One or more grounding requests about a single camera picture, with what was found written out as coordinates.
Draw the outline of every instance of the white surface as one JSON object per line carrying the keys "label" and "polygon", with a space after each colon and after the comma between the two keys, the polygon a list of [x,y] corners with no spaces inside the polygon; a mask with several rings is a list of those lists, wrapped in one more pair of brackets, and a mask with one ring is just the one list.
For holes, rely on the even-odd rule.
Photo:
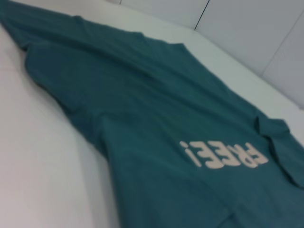
{"label": "white surface", "polygon": [[[100,0],[22,2],[184,42],[238,94],[271,117],[286,119],[304,143],[304,113],[198,33]],[[0,227],[117,228],[105,160],[30,80],[22,60],[0,27]]]}
{"label": "white surface", "polygon": [[270,62],[263,77],[304,109],[304,13]]}
{"label": "white surface", "polygon": [[260,75],[303,9],[303,0],[211,0],[197,31]]}
{"label": "white surface", "polygon": [[208,0],[122,0],[121,4],[157,18],[195,28]]}

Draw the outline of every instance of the green shirt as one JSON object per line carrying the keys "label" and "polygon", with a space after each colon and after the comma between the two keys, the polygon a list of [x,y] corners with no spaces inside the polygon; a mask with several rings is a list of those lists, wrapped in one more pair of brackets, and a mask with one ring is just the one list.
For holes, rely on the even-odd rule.
{"label": "green shirt", "polygon": [[1,10],[29,75],[108,159],[122,227],[304,227],[303,148],[183,44]]}

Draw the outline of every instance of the t-shirt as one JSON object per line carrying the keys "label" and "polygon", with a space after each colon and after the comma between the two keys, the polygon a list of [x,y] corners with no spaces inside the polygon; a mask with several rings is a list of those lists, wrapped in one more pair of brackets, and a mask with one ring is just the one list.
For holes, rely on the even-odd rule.
{"label": "t-shirt", "polygon": [[123,228],[303,228],[304,150],[183,44],[19,3],[32,79],[111,167]]}

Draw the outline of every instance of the white table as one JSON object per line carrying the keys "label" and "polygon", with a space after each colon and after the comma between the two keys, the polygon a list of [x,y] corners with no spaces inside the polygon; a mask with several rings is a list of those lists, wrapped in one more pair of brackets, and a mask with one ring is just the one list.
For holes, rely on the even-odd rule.
{"label": "white table", "polygon": [[[101,0],[20,0],[171,43],[236,93],[283,118],[304,144],[304,112],[198,33]],[[119,227],[107,163],[25,73],[24,54],[0,27],[0,227]]]}

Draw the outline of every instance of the white wall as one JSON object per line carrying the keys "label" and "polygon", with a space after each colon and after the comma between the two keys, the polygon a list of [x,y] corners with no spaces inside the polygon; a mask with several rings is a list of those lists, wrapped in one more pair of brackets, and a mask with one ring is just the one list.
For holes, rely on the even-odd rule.
{"label": "white wall", "polygon": [[304,13],[282,43],[263,77],[304,109]]}
{"label": "white wall", "polygon": [[207,2],[208,0],[122,0],[121,4],[178,25],[195,28]]}
{"label": "white wall", "polygon": [[303,9],[303,0],[211,0],[197,31],[260,75]]}

